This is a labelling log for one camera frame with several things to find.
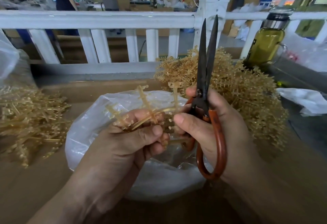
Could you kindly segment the red-handled black scissors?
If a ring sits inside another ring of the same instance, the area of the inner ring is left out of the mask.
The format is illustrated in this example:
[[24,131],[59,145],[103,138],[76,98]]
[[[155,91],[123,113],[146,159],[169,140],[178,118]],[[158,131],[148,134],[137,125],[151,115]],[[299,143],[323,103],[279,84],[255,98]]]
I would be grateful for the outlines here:
[[202,109],[201,119],[210,123],[214,129],[217,147],[217,162],[213,172],[209,172],[204,164],[204,153],[201,146],[197,145],[196,159],[202,176],[207,180],[215,180],[223,174],[227,164],[227,145],[219,116],[215,110],[210,109],[208,101],[208,90],[214,68],[215,51],[217,44],[219,18],[215,15],[213,27],[208,45],[206,45],[206,19],[204,19],[200,35],[198,51],[197,90],[196,96],[190,98],[186,104],[191,104],[189,114],[196,116],[196,109]]

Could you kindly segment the small pile of tan sprues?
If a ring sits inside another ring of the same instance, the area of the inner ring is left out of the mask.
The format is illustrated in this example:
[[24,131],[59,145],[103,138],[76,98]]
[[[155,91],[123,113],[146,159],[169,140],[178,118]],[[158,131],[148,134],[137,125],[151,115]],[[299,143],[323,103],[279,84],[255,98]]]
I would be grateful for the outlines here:
[[70,107],[60,93],[31,86],[0,89],[0,138],[13,138],[13,144],[0,149],[0,157],[11,156],[27,168],[44,147],[43,158],[55,154],[72,123],[64,118]]

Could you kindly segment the person's right forearm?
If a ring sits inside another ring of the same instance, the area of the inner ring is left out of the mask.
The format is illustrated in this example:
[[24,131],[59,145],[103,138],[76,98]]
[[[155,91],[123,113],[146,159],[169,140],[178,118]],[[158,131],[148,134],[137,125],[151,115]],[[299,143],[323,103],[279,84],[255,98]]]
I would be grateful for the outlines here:
[[225,181],[269,224],[310,224],[304,204],[253,150],[228,154]]

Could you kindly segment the person's left hand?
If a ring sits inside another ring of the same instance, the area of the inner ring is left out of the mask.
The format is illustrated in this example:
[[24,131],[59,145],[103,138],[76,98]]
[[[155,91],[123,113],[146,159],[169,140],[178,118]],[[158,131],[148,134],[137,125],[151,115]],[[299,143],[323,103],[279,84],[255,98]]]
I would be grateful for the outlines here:
[[143,165],[151,157],[161,154],[166,149],[170,137],[167,133],[153,144],[145,147],[126,147],[119,140],[119,128],[109,125],[92,142],[81,159],[76,171],[106,171],[121,176],[122,180],[114,189],[117,199],[125,196],[136,181]]

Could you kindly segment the tan plastic sprue piece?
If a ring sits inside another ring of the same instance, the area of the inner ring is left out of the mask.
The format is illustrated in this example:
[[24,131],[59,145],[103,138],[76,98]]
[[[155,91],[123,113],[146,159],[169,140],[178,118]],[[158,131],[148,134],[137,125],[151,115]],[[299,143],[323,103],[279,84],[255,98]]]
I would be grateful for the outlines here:
[[105,112],[110,125],[119,128],[120,132],[132,132],[144,124],[161,126],[164,133],[170,135],[170,141],[166,145],[189,145],[191,138],[180,135],[173,122],[173,116],[187,102],[178,91],[182,83],[169,82],[171,91],[147,91],[148,87],[149,85],[138,85],[134,90],[106,94],[108,103],[105,105]]

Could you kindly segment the large pile of tan sprues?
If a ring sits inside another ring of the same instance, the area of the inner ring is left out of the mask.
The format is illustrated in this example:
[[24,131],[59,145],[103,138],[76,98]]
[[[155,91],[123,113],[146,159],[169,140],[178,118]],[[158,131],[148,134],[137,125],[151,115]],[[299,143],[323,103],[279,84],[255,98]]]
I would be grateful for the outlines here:
[[[162,83],[182,83],[178,93],[186,96],[186,88],[196,85],[198,50],[186,57],[165,57],[160,61],[154,78]],[[232,61],[231,54],[218,48],[210,87],[221,94],[243,117],[254,141],[265,152],[282,151],[287,143],[288,112],[282,106],[272,77],[258,68],[246,69],[242,61]]]

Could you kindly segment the white fence post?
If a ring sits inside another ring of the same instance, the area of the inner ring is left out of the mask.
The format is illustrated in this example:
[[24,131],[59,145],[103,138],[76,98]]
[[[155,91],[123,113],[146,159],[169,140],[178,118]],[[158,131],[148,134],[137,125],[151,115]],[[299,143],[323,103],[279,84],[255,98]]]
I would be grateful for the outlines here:
[[209,39],[211,35],[211,31],[213,28],[213,23],[215,16],[218,16],[218,34],[216,41],[216,48],[219,47],[219,40],[224,28],[224,24],[226,22],[226,13],[227,6],[230,0],[199,0],[198,10],[194,14],[195,22],[194,22],[194,43],[192,49],[192,55],[195,55],[194,49],[197,48],[199,50],[200,43],[200,35],[203,21],[206,19],[206,47],[208,47]]

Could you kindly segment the heap of white bags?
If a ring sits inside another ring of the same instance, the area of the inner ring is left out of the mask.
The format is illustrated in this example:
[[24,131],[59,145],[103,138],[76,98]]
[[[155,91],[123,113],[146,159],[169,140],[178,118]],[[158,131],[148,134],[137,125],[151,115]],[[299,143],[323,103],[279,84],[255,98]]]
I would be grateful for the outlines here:
[[[266,6],[264,5],[247,3],[243,7],[237,8],[232,12],[257,12],[263,11],[265,8]],[[228,37],[246,41],[251,24],[251,20],[234,20],[228,33]]]

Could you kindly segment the crumpled clear plastic bag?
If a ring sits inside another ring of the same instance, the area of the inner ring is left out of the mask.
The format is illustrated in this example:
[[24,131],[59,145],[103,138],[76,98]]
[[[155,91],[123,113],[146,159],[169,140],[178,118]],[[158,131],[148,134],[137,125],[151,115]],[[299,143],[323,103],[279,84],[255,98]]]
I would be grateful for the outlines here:
[[0,91],[36,88],[27,53],[16,49],[0,29]]

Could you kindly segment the clear plastic bag of parts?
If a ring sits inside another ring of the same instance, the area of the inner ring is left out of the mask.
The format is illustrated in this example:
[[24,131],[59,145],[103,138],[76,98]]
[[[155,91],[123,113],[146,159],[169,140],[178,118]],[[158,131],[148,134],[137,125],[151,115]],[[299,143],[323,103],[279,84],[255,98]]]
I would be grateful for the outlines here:
[[[101,95],[72,123],[66,136],[68,167],[74,171],[101,130],[115,121],[115,114],[143,108],[137,90]],[[180,144],[169,145],[165,152],[145,162],[126,198],[136,201],[166,202],[201,189],[206,179],[197,167],[196,148],[186,151]]]

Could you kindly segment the person's right hand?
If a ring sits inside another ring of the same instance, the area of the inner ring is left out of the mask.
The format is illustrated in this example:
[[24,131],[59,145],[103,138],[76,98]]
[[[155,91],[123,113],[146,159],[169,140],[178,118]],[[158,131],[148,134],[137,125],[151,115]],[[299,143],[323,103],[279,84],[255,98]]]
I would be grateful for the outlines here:
[[[217,93],[214,89],[209,89],[208,91],[208,101],[210,107],[218,113],[219,120],[223,129],[225,136],[225,141],[227,144],[227,161],[228,154],[236,154],[245,150],[256,151],[256,148],[251,139],[248,128],[237,110],[235,110],[228,102]],[[189,112],[190,104],[183,107],[181,113]],[[180,134],[185,134],[186,132],[178,128]],[[217,161],[217,147],[214,135],[213,126],[206,122],[206,140],[205,142],[198,142],[201,146],[205,158],[210,163],[212,167],[216,165]]]

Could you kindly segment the glass bottle with yellow liquid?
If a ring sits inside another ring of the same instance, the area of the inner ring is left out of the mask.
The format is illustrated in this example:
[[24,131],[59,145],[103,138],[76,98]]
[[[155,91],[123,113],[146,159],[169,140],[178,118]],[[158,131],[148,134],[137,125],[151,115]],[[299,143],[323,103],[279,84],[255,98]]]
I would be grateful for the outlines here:
[[280,46],[287,48],[282,44],[282,41],[285,37],[285,27],[290,21],[290,16],[294,10],[294,8],[279,6],[270,9],[262,27],[257,31],[248,55],[244,60],[246,68],[262,67],[272,62]]

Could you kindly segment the person's left forearm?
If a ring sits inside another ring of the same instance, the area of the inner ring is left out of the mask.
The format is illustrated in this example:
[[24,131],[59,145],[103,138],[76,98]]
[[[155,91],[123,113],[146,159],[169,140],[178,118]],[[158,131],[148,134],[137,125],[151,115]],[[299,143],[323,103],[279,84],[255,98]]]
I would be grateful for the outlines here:
[[97,223],[116,204],[113,191],[121,180],[112,172],[76,171],[26,224]]

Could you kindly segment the white plastic bag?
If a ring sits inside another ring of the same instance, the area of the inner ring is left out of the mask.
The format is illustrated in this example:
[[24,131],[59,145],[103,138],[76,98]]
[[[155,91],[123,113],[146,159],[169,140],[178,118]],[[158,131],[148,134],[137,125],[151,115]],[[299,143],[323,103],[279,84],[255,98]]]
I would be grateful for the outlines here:
[[327,114],[327,95],[311,89],[277,88],[278,94],[300,106],[302,116],[320,116]]

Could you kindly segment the white fence railing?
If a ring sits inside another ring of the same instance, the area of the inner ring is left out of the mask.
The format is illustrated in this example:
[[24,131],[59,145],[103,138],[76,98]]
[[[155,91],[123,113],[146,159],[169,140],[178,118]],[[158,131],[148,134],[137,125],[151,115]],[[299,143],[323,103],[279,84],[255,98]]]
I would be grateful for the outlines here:
[[147,60],[155,62],[159,56],[158,30],[169,29],[168,54],[178,56],[180,29],[198,30],[203,20],[207,28],[219,10],[208,14],[197,12],[100,12],[100,11],[0,11],[0,34],[4,29],[26,29],[45,64],[59,65],[59,58],[52,46],[47,29],[78,29],[89,64],[111,63],[105,38],[105,29],[122,28],[127,35],[129,62],[139,62],[136,30],[146,30]]

